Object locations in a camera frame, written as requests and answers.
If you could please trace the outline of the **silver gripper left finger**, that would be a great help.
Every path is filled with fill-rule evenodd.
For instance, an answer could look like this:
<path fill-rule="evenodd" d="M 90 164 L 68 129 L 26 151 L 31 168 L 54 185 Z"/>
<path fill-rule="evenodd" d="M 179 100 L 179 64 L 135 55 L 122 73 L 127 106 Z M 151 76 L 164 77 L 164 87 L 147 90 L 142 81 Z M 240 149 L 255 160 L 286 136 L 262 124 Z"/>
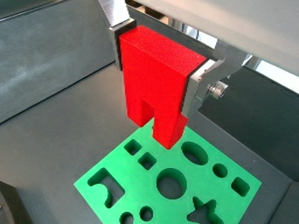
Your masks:
<path fill-rule="evenodd" d="M 116 66 L 123 70 L 120 35 L 136 28 L 136 21 L 130 17 L 126 0 L 98 0 L 108 22 Z"/>

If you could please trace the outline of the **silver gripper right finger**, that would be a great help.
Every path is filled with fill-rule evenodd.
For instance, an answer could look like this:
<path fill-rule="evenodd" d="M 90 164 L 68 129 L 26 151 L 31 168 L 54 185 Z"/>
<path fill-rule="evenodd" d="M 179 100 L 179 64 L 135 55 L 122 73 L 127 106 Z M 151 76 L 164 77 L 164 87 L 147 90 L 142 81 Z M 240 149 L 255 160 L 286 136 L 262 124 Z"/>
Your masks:
<path fill-rule="evenodd" d="M 211 95 L 219 99 L 228 85 L 220 80 L 231 76 L 246 64 L 250 54 L 222 40 L 212 52 L 216 61 L 208 60 L 190 75 L 183 97 L 182 114 L 190 117 Z"/>

